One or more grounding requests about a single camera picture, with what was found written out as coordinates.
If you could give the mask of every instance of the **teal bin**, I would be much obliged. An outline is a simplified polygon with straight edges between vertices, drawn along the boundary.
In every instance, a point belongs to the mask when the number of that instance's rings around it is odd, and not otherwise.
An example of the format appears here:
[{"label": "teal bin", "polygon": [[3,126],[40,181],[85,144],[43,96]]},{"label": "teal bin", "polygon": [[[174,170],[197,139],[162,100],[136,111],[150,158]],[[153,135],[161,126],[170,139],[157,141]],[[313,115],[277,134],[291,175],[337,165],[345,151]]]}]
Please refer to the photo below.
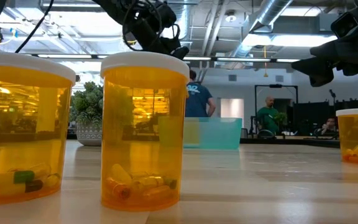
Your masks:
[{"label": "teal bin", "polygon": [[183,145],[185,148],[238,149],[241,118],[185,118]]}]

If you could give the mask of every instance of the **wooden table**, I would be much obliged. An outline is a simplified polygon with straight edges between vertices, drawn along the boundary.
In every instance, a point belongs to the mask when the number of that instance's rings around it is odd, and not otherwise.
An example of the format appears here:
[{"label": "wooden table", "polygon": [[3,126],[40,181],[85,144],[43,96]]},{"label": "wooden table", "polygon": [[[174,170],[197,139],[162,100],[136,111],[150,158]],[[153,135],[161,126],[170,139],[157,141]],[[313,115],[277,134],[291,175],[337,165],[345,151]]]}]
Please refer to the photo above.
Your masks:
[{"label": "wooden table", "polygon": [[100,147],[67,142],[62,191],[0,205],[0,223],[358,223],[358,165],[338,149],[241,145],[184,150],[181,201],[157,212],[100,205]]}]

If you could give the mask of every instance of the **blue shirt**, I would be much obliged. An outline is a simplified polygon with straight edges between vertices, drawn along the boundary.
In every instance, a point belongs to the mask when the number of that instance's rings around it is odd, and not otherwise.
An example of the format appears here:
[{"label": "blue shirt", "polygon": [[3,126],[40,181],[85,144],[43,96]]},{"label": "blue shirt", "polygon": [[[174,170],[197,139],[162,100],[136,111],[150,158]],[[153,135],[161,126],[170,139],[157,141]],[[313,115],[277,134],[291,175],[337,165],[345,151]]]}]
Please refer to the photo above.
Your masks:
[{"label": "blue shirt", "polygon": [[191,82],[187,84],[187,92],[189,98],[186,99],[185,116],[190,118],[205,118],[206,105],[208,100],[212,98],[209,90],[199,83]]}]

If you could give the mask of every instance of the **person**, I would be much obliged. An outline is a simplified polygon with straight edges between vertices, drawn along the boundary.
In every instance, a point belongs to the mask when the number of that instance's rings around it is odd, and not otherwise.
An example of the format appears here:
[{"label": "person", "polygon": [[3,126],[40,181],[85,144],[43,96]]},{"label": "person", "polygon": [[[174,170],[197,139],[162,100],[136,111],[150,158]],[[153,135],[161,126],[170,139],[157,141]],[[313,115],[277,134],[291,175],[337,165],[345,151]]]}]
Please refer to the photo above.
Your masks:
[{"label": "person", "polygon": [[325,134],[331,134],[331,133],[335,133],[336,127],[335,127],[335,118],[328,118],[327,122],[325,124],[323,124],[323,126],[318,129],[317,133],[319,135],[325,135]]},{"label": "person", "polygon": [[210,117],[215,112],[216,105],[209,90],[198,82],[195,82],[197,74],[190,70],[190,82],[187,84],[189,97],[186,99],[185,116],[190,118]]},{"label": "person", "polygon": [[266,97],[266,106],[258,110],[256,115],[259,129],[265,129],[271,131],[273,134],[278,133],[278,125],[276,124],[274,117],[278,114],[278,111],[273,107],[274,98],[271,96]]}]

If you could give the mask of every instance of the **black camera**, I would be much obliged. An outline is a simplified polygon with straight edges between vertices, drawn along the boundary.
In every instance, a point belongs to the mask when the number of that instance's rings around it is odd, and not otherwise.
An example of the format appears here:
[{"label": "black camera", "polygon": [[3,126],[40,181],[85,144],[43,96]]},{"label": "black camera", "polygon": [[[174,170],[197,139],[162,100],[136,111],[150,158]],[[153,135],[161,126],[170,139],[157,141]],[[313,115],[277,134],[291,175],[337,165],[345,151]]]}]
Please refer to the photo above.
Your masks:
[{"label": "black camera", "polygon": [[358,2],[331,24],[337,40],[310,48],[313,58],[292,63],[292,68],[310,78],[311,86],[322,86],[334,78],[333,68],[345,76],[358,74]]}]

